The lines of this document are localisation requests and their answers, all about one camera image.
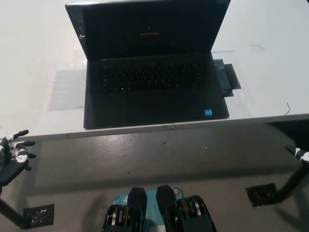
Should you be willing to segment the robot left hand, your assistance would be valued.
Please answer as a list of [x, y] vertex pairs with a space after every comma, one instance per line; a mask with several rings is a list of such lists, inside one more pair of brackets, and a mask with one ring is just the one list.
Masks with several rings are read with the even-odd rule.
[[25, 136], [29, 130], [22, 130], [13, 135], [0, 139], [0, 186], [4, 187], [12, 182], [23, 170], [31, 171], [29, 160], [37, 156], [29, 153], [28, 146], [34, 141], [19, 141], [16, 139]]

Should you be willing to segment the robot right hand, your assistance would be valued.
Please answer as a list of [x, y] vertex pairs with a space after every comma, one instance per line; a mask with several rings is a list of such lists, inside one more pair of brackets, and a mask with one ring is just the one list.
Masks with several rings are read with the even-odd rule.
[[298, 160], [300, 160], [303, 164], [309, 164], [309, 152], [294, 145], [286, 145], [286, 150], [289, 151], [292, 155], [294, 155]]

